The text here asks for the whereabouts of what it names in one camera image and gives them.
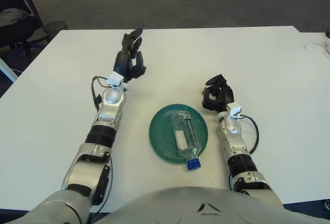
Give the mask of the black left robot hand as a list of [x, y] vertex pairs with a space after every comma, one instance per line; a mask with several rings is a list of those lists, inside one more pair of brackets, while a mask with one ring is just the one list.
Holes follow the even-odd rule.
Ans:
[[124, 83], [145, 74], [146, 66], [143, 62], [142, 52], [139, 51], [142, 44], [142, 33], [143, 28], [139, 27], [123, 36], [122, 48], [116, 56], [113, 71], [123, 76]]

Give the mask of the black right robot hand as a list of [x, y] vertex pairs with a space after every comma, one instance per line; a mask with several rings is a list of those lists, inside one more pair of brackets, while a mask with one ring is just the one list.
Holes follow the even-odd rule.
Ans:
[[209, 79], [205, 85], [202, 92], [205, 109], [220, 113], [226, 111], [227, 104], [234, 102], [233, 91], [222, 74]]

